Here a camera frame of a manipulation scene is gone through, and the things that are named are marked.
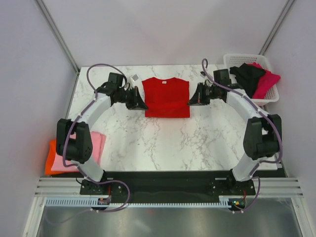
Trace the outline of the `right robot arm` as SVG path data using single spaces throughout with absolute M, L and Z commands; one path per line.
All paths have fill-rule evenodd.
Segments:
M 238 83 L 232 83 L 227 69 L 216 70 L 211 76 L 201 72 L 207 79 L 200 82 L 189 100 L 189 106 L 209 105 L 211 100 L 221 99 L 230 105 L 246 122 L 243 139 L 244 154 L 230 170 L 227 191 L 238 194 L 245 181 L 253 177 L 262 163 L 277 164 L 283 155 L 281 117 L 271 115 L 256 105 Z

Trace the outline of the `red t shirt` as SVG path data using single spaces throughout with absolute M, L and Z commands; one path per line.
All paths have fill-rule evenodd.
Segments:
M 190 83 L 179 78 L 142 81 L 147 118 L 186 119 L 190 117 Z

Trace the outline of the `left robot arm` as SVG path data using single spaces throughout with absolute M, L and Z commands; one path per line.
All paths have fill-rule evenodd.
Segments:
M 115 103 L 125 104 L 129 110 L 148 109 L 138 87 L 130 82 L 125 87 L 123 81 L 127 81 L 125 75 L 110 73 L 108 80 L 94 89 L 94 97 L 74 120 L 62 118 L 57 122 L 56 153 L 62 157 L 63 166 L 80 171 L 92 182 L 91 188 L 97 194 L 108 190 L 108 181 L 105 171 L 93 158 L 90 128 Z

